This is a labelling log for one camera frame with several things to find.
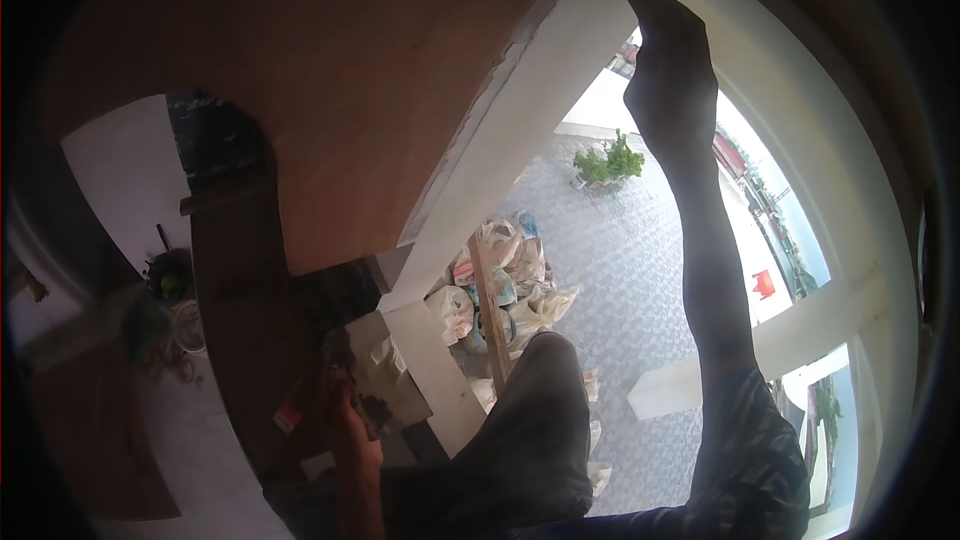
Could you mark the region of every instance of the white wall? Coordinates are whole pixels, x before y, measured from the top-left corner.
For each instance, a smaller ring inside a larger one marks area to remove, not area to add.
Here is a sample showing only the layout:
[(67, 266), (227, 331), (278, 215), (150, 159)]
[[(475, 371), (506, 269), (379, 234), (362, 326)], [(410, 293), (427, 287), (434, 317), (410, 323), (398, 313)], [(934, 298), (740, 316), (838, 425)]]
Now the white wall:
[(158, 223), (171, 246), (190, 247), (190, 218), (180, 215), (190, 187), (163, 94), (98, 117), (61, 145), (86, 202), (135, 270), (163, 252)]

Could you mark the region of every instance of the wooden plank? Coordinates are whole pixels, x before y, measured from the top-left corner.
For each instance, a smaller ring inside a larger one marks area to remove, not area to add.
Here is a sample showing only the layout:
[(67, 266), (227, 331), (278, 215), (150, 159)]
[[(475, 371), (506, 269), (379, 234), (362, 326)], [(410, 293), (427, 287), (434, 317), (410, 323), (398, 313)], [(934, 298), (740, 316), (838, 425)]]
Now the wooden plank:
[(480, 323), (486, 340), (486, 356), (489, 369), (493, 374), (493, 388), (497, 394), (503, 390), (510, 375), (510, 351), (507, 349), (507, 336), (500, 320), (500, 306), (497, 303), (497, 289), (490, 268), (487, 247), (480, 241), (480, 230), (470, 236), (468, 243), (470, 259), (473, 261), (473, 280), (480, 298)]

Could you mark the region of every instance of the plastic bag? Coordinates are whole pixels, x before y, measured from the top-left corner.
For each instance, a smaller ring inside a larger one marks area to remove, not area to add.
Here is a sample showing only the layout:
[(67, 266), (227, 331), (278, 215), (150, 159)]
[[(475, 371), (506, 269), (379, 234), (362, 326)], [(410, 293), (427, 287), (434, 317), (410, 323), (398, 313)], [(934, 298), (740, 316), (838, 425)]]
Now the plastic bag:
[(588, 455), (594, 451), (594, 449), (597, 446), (597, 442), (600, 441), (601, 432), (603, 432), (603, 428), (600, 426), (600, 422), (591, 421), (590, 422), (590, 452), (587, 453)]
[(510, 316), (516, 323), (515, 350), (523, 350), (534, 334), (549, 330), (566, 315), (577, 294), (580, 294), (580, 288), (581, 286), (574, 285), (566, 290), (544, 292), (535, 286), (529, 296), (512, 306)]
[[(510, 279), (510, 276), (503, 270), (502, 267), (493, 267), (490, 270), (493, 289), (496, 291), (496, 304), (500, 307), (506, 305), (512, 305), (517, 302), (517, 286), (514, 284), (514, 281)], [(476, 306), (480, 305), (480, 295), (477, 294), (477, 284), (476, 282), (470, 282), (463, 287), (466, 290), (470, 297), (473, 299), (473, 304)]]
[(586, 389), (586, 400), (595, 403), (600, 400), (600, 381), (597, 379), (599, 372), (596, 369), (590, 369), (583, 372), (583, 387)]
[(574, 285), (566, 290), (552, 290), (543, 294), (538, 308), (540, 316), (551, 321), (560, 321), (567, 314), (577, 294), (580, 294), (581, 288), (580, 285)]
[(487, 415), (497, 403), (497, 393), (494, 391), (494, 381), (491, 378), (479, 378), (470, 380), (470, 389), (480, 401), (480, 406)]
[(544, 293), (535, 287), (533, 293), (518, 303), (510, 307), (510, 316), (516, 324), (516, 345), (521, 349), (526, 346), (527, 341), (540, 330), (548, 329), (553, 323), (543, 318), (533, 308), (531, 301), (540, 301), (544, 298)]
[(515, 210), (507, 215), (507, 222), (510, 222), (513, 229), (522, 234), (524, 239), (535, 238), (540, 235), (537, 218), (534, 217), (532, 212)]
[(424, 301), (442, 326), (443, 342), (457, 343), (474, 329), (474, 301), (462, 287), (445, 285)]
[(453, 283), (457, 286), (466, 286), (474, 281), (474, 262), (471, 260), (471, 249), (466, 244), (453, 258), (450, 270), (453, 272)]
[[(490, 267), (504, 268), (517, 256), (523, 234), (515, 232), (514, 226), (506, 219), (498, 219), (480, 226), (478, 240), (486, 246)], [(471, 249), (466, 244), (453, 258), (450, 270), (453, 271), (453, 283), (457, 286), (466, 286), (474, 281), (474, 262), (471, 259)]]
[(614, 473), (614, 466), (610, 463), (586, 463), (586, 475), (590, 478), (593, 498), (597, 498), (607, 489), (612, 473)]
[(506, 268), (523, 242), (523, 234), (506, 219), (488, 221), (480, 226), (480, 242), (486, 246), (492, 268)]
[(546, 280), (546, 260), (544, 260), (544, 245), (538, 237), (524, 239), (517, 248), (515, 256), (504, 267), (510, 279), (526, 291), (518, 290), (524, 295), (530, 294), (538, 284), (530, 282), (544, 282)]

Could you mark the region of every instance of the brown wall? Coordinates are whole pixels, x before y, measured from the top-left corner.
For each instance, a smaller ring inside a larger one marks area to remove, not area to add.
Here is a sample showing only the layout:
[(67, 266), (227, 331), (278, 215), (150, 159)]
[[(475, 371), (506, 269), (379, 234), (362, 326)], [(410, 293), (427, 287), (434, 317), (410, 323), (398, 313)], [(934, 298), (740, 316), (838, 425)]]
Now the brown wall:
[(233, 102), (270, 138), (291, 273), (319, 270), (396, 246), (536, 1), (86, 0), (41, 80), (40, 129), (57, 142), (168, 91)]

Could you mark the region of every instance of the green plant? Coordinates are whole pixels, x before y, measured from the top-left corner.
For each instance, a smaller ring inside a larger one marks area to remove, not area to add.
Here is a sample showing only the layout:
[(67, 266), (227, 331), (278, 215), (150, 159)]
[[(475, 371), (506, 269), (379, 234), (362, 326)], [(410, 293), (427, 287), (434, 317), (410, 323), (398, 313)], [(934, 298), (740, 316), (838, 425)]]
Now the green plant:
[(627, 145), (627, 135), (616, 130), (616, 141), (606, 149), (606, 169), (613, 177), (640, 177), (645, 163), (642, 152), (634, 152)]
[(643, 153), (630, 150), (627, 135), (621, 134), (619, 128), (613, 146), (607, 146), (604, 142), (604, 153), (605, 156), (601, 157), (592, 148), (586, 154), (578, 151), (573, 157), (573, 167), (580, 171), (581, 177), (587, 182), (606, 182), (611, 178), (641, 175), (645, 162)]
[(592, 148), (586, 151), (586, 154), (580, 154), (573, 157), (573, 167), (580, 170), (580, 174), (587, 182), (606, 182), (610, 178), (610, 172), (607, 170), (607, 160), (597, 155)]

